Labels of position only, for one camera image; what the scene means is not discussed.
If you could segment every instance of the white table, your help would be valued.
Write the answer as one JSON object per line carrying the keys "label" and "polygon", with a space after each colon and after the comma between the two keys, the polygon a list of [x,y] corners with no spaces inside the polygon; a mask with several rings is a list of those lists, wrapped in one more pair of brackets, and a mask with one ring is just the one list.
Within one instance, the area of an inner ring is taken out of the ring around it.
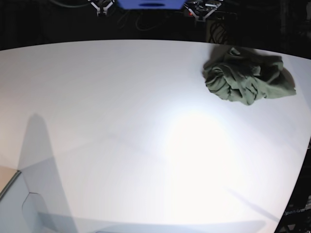
{"label": "white table", "polygon": [[205,87],[214,46],[1,51],[0,165],[60,232],[274,232],[311,135],[311,61],[281,54],[297,95],[244,106]]}

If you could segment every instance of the crumpled green shirt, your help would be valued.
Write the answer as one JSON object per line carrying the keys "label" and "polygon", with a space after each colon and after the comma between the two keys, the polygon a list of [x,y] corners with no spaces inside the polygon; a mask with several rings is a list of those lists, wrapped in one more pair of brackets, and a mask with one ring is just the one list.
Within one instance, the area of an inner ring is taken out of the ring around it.
{"label": "crumpled green shirt", "polygon": [[294,84],[284,77],[282,58],[260,56],[231,48],[223,57],[204,68],[209,91],[223,100],[251,105],[261,98],[295,95]]}

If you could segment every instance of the green cloth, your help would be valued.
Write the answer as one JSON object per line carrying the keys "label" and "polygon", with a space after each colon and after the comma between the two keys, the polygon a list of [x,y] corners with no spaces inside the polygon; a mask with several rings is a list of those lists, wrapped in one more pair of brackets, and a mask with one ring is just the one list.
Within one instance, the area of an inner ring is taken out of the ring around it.
{"label": "green cloth", "polygon": [[251,105],[261,98],[295,95],[294,83],[285,78],[282,58],[260,56],[231,48],[220,59],[204,68],[209,91],[223,100]]}

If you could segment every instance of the white tabletop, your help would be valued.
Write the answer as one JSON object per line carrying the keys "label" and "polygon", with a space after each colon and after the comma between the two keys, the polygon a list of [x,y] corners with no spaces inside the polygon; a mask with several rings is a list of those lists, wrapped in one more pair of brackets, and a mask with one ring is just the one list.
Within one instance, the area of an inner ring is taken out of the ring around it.
{"label": "white tabletop", "polygon": [[1,51],[0,165],[22,170],[59,232],[274,232],[311,135],[311,61],[281,54],[297,95],[245,106],[206,88],[214,47]]}

